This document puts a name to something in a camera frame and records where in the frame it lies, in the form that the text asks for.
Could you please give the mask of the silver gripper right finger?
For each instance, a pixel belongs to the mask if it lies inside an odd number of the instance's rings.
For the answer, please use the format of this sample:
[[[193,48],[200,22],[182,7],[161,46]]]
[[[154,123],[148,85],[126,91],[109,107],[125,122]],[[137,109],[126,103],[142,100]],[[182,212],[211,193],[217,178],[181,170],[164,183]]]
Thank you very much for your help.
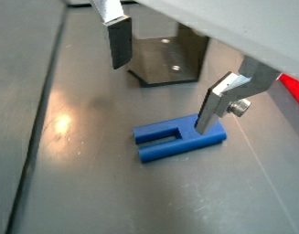
[[[247,97],[268,90],[280,72],[255,58],[245,56],[237,73],[227,72],[207,89],[193,128],[205,133],[227,113],[240,117],[249,107]]]

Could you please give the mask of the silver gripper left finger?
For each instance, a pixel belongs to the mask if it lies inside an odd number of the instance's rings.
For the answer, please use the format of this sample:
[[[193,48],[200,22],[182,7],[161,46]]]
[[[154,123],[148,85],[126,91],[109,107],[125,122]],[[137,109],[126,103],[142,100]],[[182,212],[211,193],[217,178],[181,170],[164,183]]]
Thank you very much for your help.
[[[122,13],[120,0],[90,0],[106,28],[112,68],[124,66],[132,58],[132,18]]]

